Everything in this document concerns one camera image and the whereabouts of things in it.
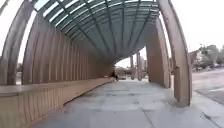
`sky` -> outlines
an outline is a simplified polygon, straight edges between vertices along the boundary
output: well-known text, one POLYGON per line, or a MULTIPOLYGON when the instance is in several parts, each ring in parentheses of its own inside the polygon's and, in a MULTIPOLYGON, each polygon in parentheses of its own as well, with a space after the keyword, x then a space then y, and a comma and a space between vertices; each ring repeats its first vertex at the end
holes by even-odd
MULTIPOLYGON (((10 6, 0 16, 0 55, 11 24, 10 21, 15 16, 21 1, 10 0, 10 6)), ((215 44, 218 48, 222 47, 224 44, 224 0, 172 0, 172 3, 181 22, 188 51, 198 49, 200 44, 215 44)), ((20 51, 19 62, 22 62, 24 48, 21 48, 20 51)), ((146 59, 145 48, 140 51, 140 54, 146 59)), ((129 58, 118 62, 116 66, 130 66, 129 58)))
MULTIPOLYGON (((224 0, 172 0, 182 25, 188 51, 197 50, 200 44, 224 44, 224 0)), ((146 58, 146 51, 140 54, 146 58)), ((121 60, 116 66, 130 66, 130 59, 121 60)))

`pavement crack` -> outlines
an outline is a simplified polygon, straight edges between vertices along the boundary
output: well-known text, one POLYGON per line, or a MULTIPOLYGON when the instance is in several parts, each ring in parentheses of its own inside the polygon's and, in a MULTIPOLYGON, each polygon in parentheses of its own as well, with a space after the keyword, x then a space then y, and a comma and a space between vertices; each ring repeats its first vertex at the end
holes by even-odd
POLYGON ((202 115, 205 117, 205 119, 211 121, 215 126, 217 126, 218 128, 223 128, 222 126, 219 126, 215 121, 212 120, 212 117, 205 114, 204 112, 202 112, 202 115))
POLYGON ((152 123, 151 119, 147 116, 147 114, 145 113, 145 111, 141 108, 142 112, 145 114, 145 117, 147 118, 147 120, 149 121, 149 123, 152 125, 153 128, 155 128, 154 124, 152 123))

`concrete pillar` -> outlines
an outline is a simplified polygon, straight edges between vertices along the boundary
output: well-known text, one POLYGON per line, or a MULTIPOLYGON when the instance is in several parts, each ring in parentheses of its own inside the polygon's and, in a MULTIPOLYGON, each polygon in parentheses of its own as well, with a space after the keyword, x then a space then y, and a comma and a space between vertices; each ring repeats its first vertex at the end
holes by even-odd
POLYGON ((146 43, 148 80, 165 88, 170 87, 169 60, 166 40, 160 19, 150 27, 149 42, 146 43))
POLYGON ((16 67, 19 57, 20 46, 26 25, 32 13, 32 5, 29 1, 24 1, 20 6, 7 37, 5 39, 2 56, 0 60, 0 84, 16 84, 16 67))
POLYGON ((136 60, 137 60, 137 77, 138 80, 142 80, 142 69, 141 69, 141 60, 140 60, 140 52, 136 53, 136 60))
POLYGON ((133 56, 130 56, 130 65, 131 65, 131 79, 135 79, 135 69, 134 69, 134 61, 133 61, 133 56))
POLYGON ((179 107, 190 105, 191 68, 184 34, 170 0, 157 0, 170 40, 174 66, 174 96, 179 107))

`roof beam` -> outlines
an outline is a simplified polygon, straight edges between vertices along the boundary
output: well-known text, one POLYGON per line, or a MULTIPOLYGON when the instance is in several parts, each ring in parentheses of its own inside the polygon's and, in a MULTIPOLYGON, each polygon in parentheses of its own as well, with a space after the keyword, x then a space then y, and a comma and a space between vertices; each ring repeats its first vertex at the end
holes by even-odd
POLYGON ((97 21, 96 21, 94 15, 93 15, 92 9, 91 9, 91 7, 89 6, 88 1, 87 1, 87 0, 83 0, 83 1, 85 2, 85 6, 87 7, 87 9, 88 9, 88 11, 89 11, 89 13, 90 13, 90 15, 91 15, 91 17, 92 17, 92 19, 93 19, 95 25, 96 25, 96 28, 97 28, 97 30, 98 30, 98 32, 99 32, 99 34, 100 34, 100 37, 101 37, 101 39, 102 39, 102 41, 103 41, 103 43, 104 43, 104 45, 105 45, 105 47, 106 47, 106 51, 108 51, 108 52, 111 53, 111 50, 110 50, 110 48, 109 48, 109 46, 108 46, 108 44, 107 44, 107 42, 106 42, 106 40, 105 40, 105 38, 104 38, 104 36, 103 36, 103 33, 102 33, 101 29, 100 29, 99 24, 97 23, 97 21))
POLYGON ((121 50, 124 49, 124 23, 125 23, 125 19, 124 19, 124 9, 125 9, 125 5, 124 5, 124 0, 122 0, 122 26, 121 26, 121 50))
MULTIPOLYGON (((121 20, 117 18, 117 19, 115 19, 113 22, 117 22, 117 21, 121 21, 121 20)), ((127 22, 133 22, 133 19, 125 20, 125 22, 126 22, 126 23, 127 23, 127 22)), ((139 23, 139 22, 145 22, 145 20, 144 20, 144 19, 138 19, 138 20, 136 20, 136 23, 139 23)), ((154 22, 148 20, 148 24, 154 24, 154 22)), ((80 34, 81 34, 81 32, 78 33, 78 34, 76 34, 76 35, 71 35, 70 38, 71 38, 72 40, 75 40, 80 34)))
MULTIPOLYGON (((66 8, 63 6, 63 4, 61 3, 60 0, 55 0, 58 2, 58 4, 61 6, 61 8, 68 14, 68 16, 71 18, 71 20, 73 22, 75 22, 74 18, 70 15, 70 13, 66 10, 66 8)), ((90 41, 90 43, 92 44, 92 46, 98 51, 99 55, 104 55, 102 54, 102 52, 99 50, 99 48, 96 47, 94 41, 88 36, 88 34, 83 31, 83 29, 79 26, 79 24, 77 24, 78 29, 83 33, 83 35, 90 41)))
MULTIPOLYGON (((109 6, 109 8, 115 8, 116 6, 120 6, 121 4, 116 4, 116 5, 112 5, 112 6, 109 6)), ((135 8, 136 6, 127 6, 126 8, 135 8)), ((158 9, 158 7, 157 6, 153 6, 152 7, 152 9, 158 9)), ((89 15, 89 16, 86 16, 85 18, 82 18, 82 19, 80 19, 80 17, 82 17, 84 14, 85 14, 85 12, 86 11, 83 11, 83 12, 81 12, 78 16, 77 15, 74 15, 74 14, 76 14, 76 12, 78 12, 78 10, 81 10, 81 9, 83 9, 83 7, 82 8, 79 8, 79 9, 77 9, 76 11, 74 11, 73 13, 71 13, 71 15, 72 16, 74 16, 75 17, 75 19, 79 19, 78 20, 78 22, 79 23, 82 23, 84 20, 86 20, 87 18, 89 18, 89 17, 91 17, 91 15, 89 15)), ((95 11, 94 12, 94 15, 96 15, 97 13, 100 13, 101 11, 104 11, 106 8, 101 8, 101 9, 98 9, 97 11, 95 11)), ((105 13, 102 13, 102 14, 100 14, 99 16, 97 16, 97 17, 95 17, 95 18, 98 18, 98 17, 100 17, 100 16, 103 16, 103 15, 105 15, 105 13)), ((59 14, 55 19, 57 19, 59 17, 59 19, 61 19, 61 18, 63 18, 64 16, 63 16, 63 14, 61 13, 61 14, 59 14)), ((71 24, 71 22, 67 22, 66 24, 62 24, 63 22, 61 22, 58 26, 59 26, 59 28, 61 29, 61 30, 63 30, 66 26, 69 26, 70 24, 71 24)), ((66 33, 68 33, 73 27, 75 27, 75 25, 72 25, 72 27, 70 27, 70 29, 68 29, 68 31, 66 32, 66 33)))
MULTIPOLYGON (((95 17, 96 18, 96 20, 99 20, 101 17, 103 17, 105 14, 103 13, 103 14, 101 14, 101 15, 99 15, 99 16, 97 16, 97 17, 95 17)), ((91 20, 86 20, 85 21, 85 19, 87 19, 87 18, 84 18, 84 19, 82 19, 82 20, 80 20, 78 23, 82 23, 83 25, 80 25, 80 27, 83 27, 84 25, 86 25, 86 24, 88 24, 88 23, 90 23, 91 21, 92 21, 92 19, 91 20)), ((76 32, 76 30, 73 30, 74 29, 74 27, 75 27, 76 25, 74 24, 74 25, 72 25, 66 32, 65 32, 65 34, 67 35, 68 33, 71 33, 71 32, 76 32)))
POLYGON ((111 19, 111 13, 110 13, 110 9, 109 9, 109 5, 107 0, 105 0, 105 5, 107 7, 107 17, 109 20, 109 27, 110 27, 110 32, 112 35, 112 39, 113 39, 113 44, 114 44, 114 53, 115 55, 117 54, 117 46, 116 46, 116 41, 115 41, 115 37, 114 37, 114 31, 113 31, 113 24, 112 24, 112 19, 111 19))
POLYGON ((133 21, 133 24, 132 24, 132 27, 131 27, 131 34, 130 34, 129 40, 127 42, 128 46, 130 46, 130 44, 131 44, 131 39, 132 39, 132 35, 134 33, 134 29, 135 29, 135 25, 136 25, 136 19, 137 19, 140 3, 141 3, 141 0, 138 0, 138 5, 137 5, 137 8, 136 8, 136 12, 135 12, 135 18, 134 18, 134 21, 133 21))
POLYGON ((136 48, 136 46, 137 46, 137 44, 138 44, 138 41, 139 41, 139 39, 140 39, 140 37, 141 37, 141 35, 142 35, 142 32, 144 31, 145 26, 146 26, 146 24, 147 24, 147 22, 148 22, 148 20, 149 20, 149 18, 150 18, 151 13, 152 13, 152 12, 149 10, 149 14, 147 15, 147 18, 145 19, 145 22, 144 22, 144 24, 143 24, 143 26, 142 26, 142 28, 141 28, 141 30, 140 30, 138 36, 137 36, 137 39, 136 39, 135 43, 133 44, 133 47, 131 48, 132 52, 135 52, 135 50, 136 50, 135 48, 136 48))
MULTIPOLYGON (((145 18, 137 18, 136 19, 136 22, 139 22, 139 20, 144 20, 145 18)), ((112 22, 114 22, 114 20, 117 20, 117 19, 120 19, 120 17, 115 17, 115 18, 113 18, 112 19, 112 22)), ((99 22, 100 24, 105 24, 105 23, 107 23, 108 22, 108 20, 102 20, 101 22, 99 22)), ((88 26, 85 26, 85 28, 83 28, 83 30, 84 31, 86 31, 86 32, 88 32, 89 30, 87 30, 87 29, 89 29, 89 28, 91 28, 93 25, 92 24, 90 24, 90 25, 88 25, 88 26)), ((74 32, 73 34, 71 34, 69 37, 71 37, 71 38, 76 38, 78 35, 79 35, 80 33, 79 32, 74 32)))

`tree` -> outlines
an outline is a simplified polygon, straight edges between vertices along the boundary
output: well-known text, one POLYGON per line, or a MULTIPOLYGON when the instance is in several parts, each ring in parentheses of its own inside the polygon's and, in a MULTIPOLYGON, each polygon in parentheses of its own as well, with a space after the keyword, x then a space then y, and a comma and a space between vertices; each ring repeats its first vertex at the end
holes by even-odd
POLYGON ((214 67, 213 61, 206 55, 202 56, 201 62, 200 62, 200 67, 205 69, 206 67, 214 67))
POLYGON ((196 71, 199 71, 200 64, 201 64, 200 59, 196 57, 196 59, 192 63, 192 68, 195 68, 196 71))
POLYGON ((219 65, 224 64, 224 45, 222 46, 222 49, 220 50, 218 54, 216 62, 219 65))
POLYGON ((191 64, 194 65, 195 61, 197 60, 197 54, 198 54, 199 50, 195 50, 195 51, 192 51, 190 53, 188 53, 189 57, 190 57, 190 62, 191 64))
POLYGON ((204 55, 204 60, 202 63, 208 64, 207 66, 213 68, 219 55, 219 49, 216 47, 216 45, 209 45, 207 47, 203 46, 200 49, 201 53, 204 55))

